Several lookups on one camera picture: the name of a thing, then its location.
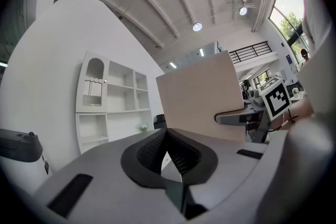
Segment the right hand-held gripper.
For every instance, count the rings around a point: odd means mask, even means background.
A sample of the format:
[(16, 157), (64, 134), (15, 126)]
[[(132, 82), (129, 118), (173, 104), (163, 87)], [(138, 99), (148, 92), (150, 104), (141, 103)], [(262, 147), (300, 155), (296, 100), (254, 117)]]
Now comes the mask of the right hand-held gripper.
[(222, 125), (247, 125), (247, 131), (254, 143), (264, 143), (269, 132), (280, 130), (287, 122), (272, 126), (274, 121), (283, 116), (292, 103), (287, 88), (280, 78), (271, 78), (252, 91), (244, 109), (218, 113), (215, 121)]

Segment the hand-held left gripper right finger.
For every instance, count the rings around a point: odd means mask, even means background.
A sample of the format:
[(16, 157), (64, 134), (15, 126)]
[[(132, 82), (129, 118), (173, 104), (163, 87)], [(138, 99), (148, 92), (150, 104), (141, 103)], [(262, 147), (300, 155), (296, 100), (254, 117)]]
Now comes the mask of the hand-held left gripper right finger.
[(183, 146), (175, 152), (192, 162), (182, 175), (191, 201), (203, 213), (196, 219), (256, 219), (257, 208), (270, 182), (262, 175), (268, 144), (224, 140), (180, 129), (168, 129), (169, 138)]

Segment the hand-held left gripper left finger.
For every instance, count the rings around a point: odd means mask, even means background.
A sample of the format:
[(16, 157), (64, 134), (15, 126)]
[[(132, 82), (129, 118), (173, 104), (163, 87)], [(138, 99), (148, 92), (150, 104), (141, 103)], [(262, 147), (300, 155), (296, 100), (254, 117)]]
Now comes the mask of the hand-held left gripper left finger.
[(61, 223), (183, 223), (184, 217), (163, 189), (143, 188), (123, 171), (121, 156), (130, 145), (158, 130), (139, 133), (96, 146), (46, 180), (33, 198), (47, 208), (78, 174), (92, 181), (67, 218), (51, 212)]

